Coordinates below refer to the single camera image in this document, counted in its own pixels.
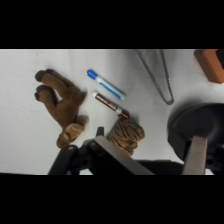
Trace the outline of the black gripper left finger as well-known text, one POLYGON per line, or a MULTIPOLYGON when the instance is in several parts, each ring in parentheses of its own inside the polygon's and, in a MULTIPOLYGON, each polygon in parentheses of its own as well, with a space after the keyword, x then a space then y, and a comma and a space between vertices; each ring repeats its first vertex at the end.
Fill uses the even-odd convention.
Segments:
POLYGON ((151 174, 151 171, 123 153, 104 136, 102 127, 95 138, 86 140, 81 147, 62 148, 54 160, 50 174, 79 174, 89 170, 92 174, 151 174))

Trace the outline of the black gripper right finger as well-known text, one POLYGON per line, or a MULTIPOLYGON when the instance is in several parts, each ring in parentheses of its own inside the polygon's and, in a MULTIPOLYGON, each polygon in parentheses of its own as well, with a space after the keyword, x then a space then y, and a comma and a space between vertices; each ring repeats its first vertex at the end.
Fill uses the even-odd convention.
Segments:
POLYGON ((207 140, 194 136, 185 157, 183 174, 204 174, 210 169, 214 174, 224 174, 224 144, 209 147, 207 140))

